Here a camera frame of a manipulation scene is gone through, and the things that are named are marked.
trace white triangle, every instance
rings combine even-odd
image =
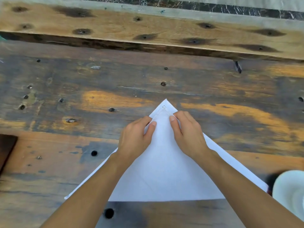
[[[152,121],[157,122],[152,142],[123,174],[109,201],[164,202],[225,198],[210,177],[177,146],[169,122],[169,116],[175,112],[177,109],[165,99],[150,114]],[[210,149],[215,150],[228,164],[262,190],[267,191],[266,183],[205,134],[204,137]],[[107,160],[108,158],[65,199],[68,199]]]

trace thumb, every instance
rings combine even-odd
[[[178,124],[178,121],[177,121],[176,117],[170,116],[169,119],[170,119],[171,127],[172,127],[173,132],[174,132],[174,137],[175,138],[180,137],[182,135],[182,133],[181,133],[181,130],[180,130],[180,127],[179,127],[179,124]]]
[[[143,137],[145,139],[145,141],[149,142],[149,144],[151,143],[152,135],[154,133],[155,128],[156,128],[156,122],[155,121],[151,122],[146,134]]]

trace wooden table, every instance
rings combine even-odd
[[[304,65],[240,64],[242,73],[220,58],[0,42],[0,133],[19,138],[0,178],[0,227],[39,227],[121,129],[165,98],[268,184],[304,170]],[[226,200],[108,207],[103,227],[243,227]]]

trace person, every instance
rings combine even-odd
[[[246,228],[304,227],[298,217],[209,149],[199,123],[188,112],[174,115],[181,127],[175,117],[169,120],[179,148],[209,175]],[[121,176],[151,143],[156,122],[143,135],[151,120],[145,116],[127,125],[118,150],[41,227],[94,228]]]

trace white bowl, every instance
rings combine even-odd
[[[304,171],[286,171],[275,181],[272,197],[304,221]]]

